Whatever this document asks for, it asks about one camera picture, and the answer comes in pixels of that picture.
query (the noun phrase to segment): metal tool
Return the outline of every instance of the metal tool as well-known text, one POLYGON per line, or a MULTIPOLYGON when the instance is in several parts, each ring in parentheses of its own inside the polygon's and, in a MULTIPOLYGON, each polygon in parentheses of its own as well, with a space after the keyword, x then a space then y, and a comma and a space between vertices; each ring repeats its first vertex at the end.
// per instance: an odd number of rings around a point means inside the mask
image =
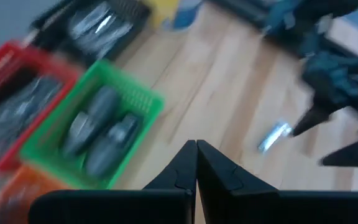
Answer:
POLYGON ((264 138, 264 140, 258 146, 258 150, 261 153, 267 152, 270 147, 280 138, 286 137, 292 132, 292 128, 287 122, 279 121, 264 138))

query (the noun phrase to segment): yellow object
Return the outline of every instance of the yellow object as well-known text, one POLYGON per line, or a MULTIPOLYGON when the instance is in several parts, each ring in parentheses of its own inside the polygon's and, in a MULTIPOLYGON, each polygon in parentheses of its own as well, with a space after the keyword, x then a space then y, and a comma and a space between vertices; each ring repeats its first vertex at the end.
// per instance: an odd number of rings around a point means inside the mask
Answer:
POLYGON ((145 0, 152 12, 152 24, 156 29, 174 20, 180 0, 145 0))

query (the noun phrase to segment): wooden floor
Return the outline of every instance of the wooden floor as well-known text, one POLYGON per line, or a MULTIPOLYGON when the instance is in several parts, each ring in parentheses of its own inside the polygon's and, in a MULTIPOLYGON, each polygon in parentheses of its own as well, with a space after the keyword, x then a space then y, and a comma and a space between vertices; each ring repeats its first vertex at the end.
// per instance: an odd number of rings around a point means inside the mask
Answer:
MULTIPOLYGON (((350 112, 280 142, 265 155, 257 152, 279 119, 295 124, 310 95, 298 83, 298 60, 228 12, 205 4, 189 31, 145 31, 117 65, 166 99, 164 112, 117 189, 141 189, 187 139, 205 139, 274 187, 358 190, 358 169, 317 163, 358 138, 358 120, 350 112)), ((197 210, 202 223, 200 206, 197 210)))

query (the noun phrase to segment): green plastic basket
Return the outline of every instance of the green plastic basket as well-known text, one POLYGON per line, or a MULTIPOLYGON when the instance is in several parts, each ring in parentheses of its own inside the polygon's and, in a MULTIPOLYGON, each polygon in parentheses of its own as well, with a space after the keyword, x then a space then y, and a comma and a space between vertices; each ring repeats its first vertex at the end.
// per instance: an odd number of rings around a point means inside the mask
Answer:
POLYGON ((49 172, 76 189, 110 189, 122 174, 145 135, 163 110, 164 102, 155 92, 143 87, 108 62, 96 62, 78 81, 67 97, 55 108, 24 144, 21 159, 49 172), (141 130, 126 157, 116 170, 104 179, 89 177, 83 171, 85 154, 77 159, 64 159, 59 147, 78 112, 102 85, 113 86, 122 97, 118 119, 131 111, 144 116, 141 130))

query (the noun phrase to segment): plastic basket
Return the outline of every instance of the plastic basket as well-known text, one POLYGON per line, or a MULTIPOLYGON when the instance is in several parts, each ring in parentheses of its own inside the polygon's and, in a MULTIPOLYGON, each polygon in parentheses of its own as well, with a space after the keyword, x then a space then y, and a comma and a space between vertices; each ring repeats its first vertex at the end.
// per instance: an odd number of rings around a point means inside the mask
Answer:
POLYGON ((73 0, 62 1, 40 15, 32 27, 40 30, 33 44, 45 50, 60 50, 75 60, 92 65, 97 61, 95 54, 82 52, 67 34, 67 25, 70 18, 79 10, 106 1, 110 3, 112 10, 121 18, 133 23, 132 29, 117 40, 104 58, 114 60, 135 39, 144 28, 150 16, 150 9, 140 1, 136 0, 73 0))
POLYGON ((0 191, 0 218, 9 223, 27 223, 32 202, 41 195, 68 187, 39 171, 23 165, 0 191))
POLYGON ((163 109, 162 98, 138 84, 130 76, 107 62, 96 62, 78 81, 74 89, 42 123, 21 150, 21 158, 50 172, 70 187, 78 189, 110 189, 122 174, 151 125, 163 109), (59 147, 78 112, 100 88, 113 86, 122 97, 117 119, 131 111, 144 117, 140 132, 118 169, 104 179, 87 176, 82 169, 85 154, 77 159, 64 159, 59 147))
POLYGON ((16 142, 8 149, 4 157, 0 159, 0 170, 14 169, 19 166, 18 161, 15 159, 16 153, 38 125, 73 88, 78 77, 74 69, 56 62, 49 54, 41 50, 31 47, 22 48, 14 42, 8 42, 0 48, 0 102, 4 100, 3 95, 6 96, 7 92, 10 91, 11 83, 19 85, 21 81, 24 82, 24 77, 18 76, 16 73, 23 67, 36 71, 36 75, 48 74, 54 76, 63 83, 63 87, 49 105, 38 114, 33 123, 27 127, 16 142))

